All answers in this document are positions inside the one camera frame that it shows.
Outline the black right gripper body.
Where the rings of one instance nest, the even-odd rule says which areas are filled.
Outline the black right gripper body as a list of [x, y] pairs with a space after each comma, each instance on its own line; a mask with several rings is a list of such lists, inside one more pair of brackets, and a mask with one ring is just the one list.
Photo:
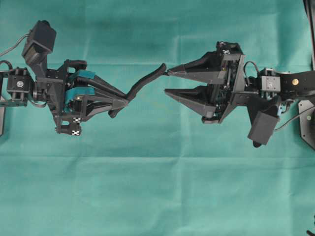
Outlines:
[[234, 91], [245, 91], [250, 80], [244, 78], [245, 55], [238, 43], [218, 41], [213, 62], [219, 67], [216, 76], [219, 84], [211, 79], [202, 93], [202, 97], [212, 110], [202, 116], [204, 124], [221, 123], [235, 108], [231, 105]]

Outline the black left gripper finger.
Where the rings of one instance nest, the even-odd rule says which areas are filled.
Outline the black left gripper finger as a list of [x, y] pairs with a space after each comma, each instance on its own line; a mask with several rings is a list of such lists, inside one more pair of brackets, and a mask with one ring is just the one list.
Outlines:
[[96, 114], [118, 110], [128, 104], [128, 100], [97, 88], [72, 88], [65, 93], [63, 119], [88, 121]]
[[70, 83], [73, 87], [87, 87], [91, 85], [102, 91], [109, 92], [111, 94], [125, 97], [125, 93], [117, 89], [116, 87], [110, 85], [105, 80], [101, 79], [94, 72], [87, 70], [78, 70], [73, 74], [69, 75], [67, 82]]

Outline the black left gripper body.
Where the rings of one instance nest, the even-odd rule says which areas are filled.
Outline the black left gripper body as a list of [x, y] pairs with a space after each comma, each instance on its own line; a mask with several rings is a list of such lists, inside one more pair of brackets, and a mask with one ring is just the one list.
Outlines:
[[85, 70], [87, 62], [84, 60], [65, 60], [58, 69], [47, 68], [47, 61], [32, 67], [35, 73], [35, 87], [33, 98], [37, 101], [47, 103], [53, 120], [56, 125], [56, 132], [79, 136], [81, 134], [81, 118], [79, 115], [73, 115], [65, 111], [66, 91], [72, 86], [69, 77], [72, 73], [70, 68], [75, 71]]

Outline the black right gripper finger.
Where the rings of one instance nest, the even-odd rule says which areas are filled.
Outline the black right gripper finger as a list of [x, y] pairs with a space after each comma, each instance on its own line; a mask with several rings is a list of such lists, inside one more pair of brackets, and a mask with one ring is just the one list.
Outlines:
[[166, 71], [167, 76], [176, 76], [206, 84], [222, 85], [224, 71], [221, 70], [221, 58], [217, 52], [207, 52], [200, 59], [181, 64]]
[[206, 86], [197, 86], [188, 89], [167, 88], [164, 92], [202, 117], [214, 116], [217, 107], [209, 103]]

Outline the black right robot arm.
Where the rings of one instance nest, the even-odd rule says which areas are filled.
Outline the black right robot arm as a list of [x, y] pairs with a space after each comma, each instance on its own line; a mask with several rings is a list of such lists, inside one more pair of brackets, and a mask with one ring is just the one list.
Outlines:
[[165, 93], [202, 117], [203, 123], [222, 123], [237, 107], [257, 105], [269, 109], [290, 107], [295, 100], [314, 100], [315, 72], [278, 72], [272, 68], [256, 70], [256, 76], [245, 73], [245, 55], [238, 43], [219, 41], [216, 50], [200, 59], [170, 68], [166, 76], [202, 82], [189, 89], [166, 89]]

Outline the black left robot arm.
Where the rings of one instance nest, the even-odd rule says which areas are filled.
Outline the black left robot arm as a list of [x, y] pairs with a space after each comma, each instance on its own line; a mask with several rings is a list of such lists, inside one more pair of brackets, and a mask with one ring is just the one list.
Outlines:
[[79, 136], [82, 122], [94, 115], [124, 108], [129, 101], [119, 89], [86, 70], [83, 60], [66, 60], [58, 69], [48, 69], [44, 77], [33, 79], [26, 68], [10, 68], [0, 73], [7, 78], [9, 100], [2, 107], [23, 107], [32, 103], [48, 106], [56, 132]]

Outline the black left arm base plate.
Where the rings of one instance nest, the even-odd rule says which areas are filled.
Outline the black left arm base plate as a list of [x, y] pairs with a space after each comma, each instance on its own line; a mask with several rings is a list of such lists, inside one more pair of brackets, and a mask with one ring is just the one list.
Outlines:
[[0, 136], [4, 134], [5, 107], [0, 108]]

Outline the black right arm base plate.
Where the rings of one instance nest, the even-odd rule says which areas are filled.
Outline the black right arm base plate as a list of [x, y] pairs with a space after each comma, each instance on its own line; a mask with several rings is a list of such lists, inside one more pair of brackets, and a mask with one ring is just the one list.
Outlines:
[[315, 148], [315, 105], [309, 100], [298, 103], [301, 138], [312, 148]]

